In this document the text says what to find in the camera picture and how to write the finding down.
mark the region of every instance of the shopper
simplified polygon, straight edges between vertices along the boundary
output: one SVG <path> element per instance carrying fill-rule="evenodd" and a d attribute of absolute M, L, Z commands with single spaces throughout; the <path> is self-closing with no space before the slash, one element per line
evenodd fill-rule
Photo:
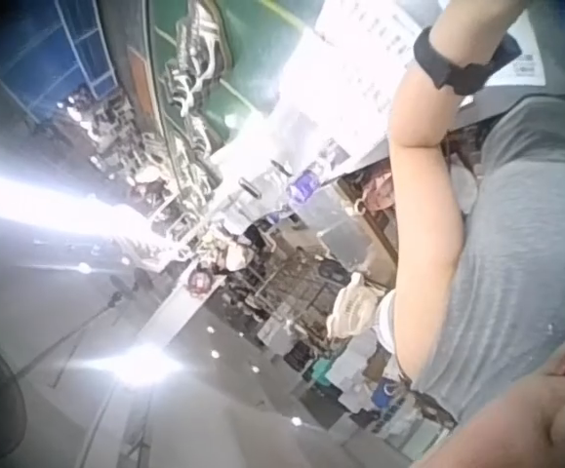
<path fill-rule="evenodd" d="M 527 4 L 453 0 L 417 43 L 390 117 L 393 351 L 413 390 L 460 423 L 565 340 L 565 101 L 529 97 L 496 124 L 465 225 L 438 149 L 463 95 L 485 83 L 464 67 L 510 60 L 506 32 Z M 441 76 L 437 61 L 455 71 Z"/>
<path fill-rule="evenodd" d="M 417 468 L 565 468 L 565 345 Z"/>

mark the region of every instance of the gray t-shirt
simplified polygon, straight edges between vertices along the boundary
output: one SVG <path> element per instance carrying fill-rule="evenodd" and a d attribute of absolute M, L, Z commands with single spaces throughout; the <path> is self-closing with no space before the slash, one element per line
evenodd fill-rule
<path fill-rule="evenodd" d="M 514 107 L 482 165 L 445 324 L 412 386 L 460 423 L 565 341 L 565 101 Z"/>

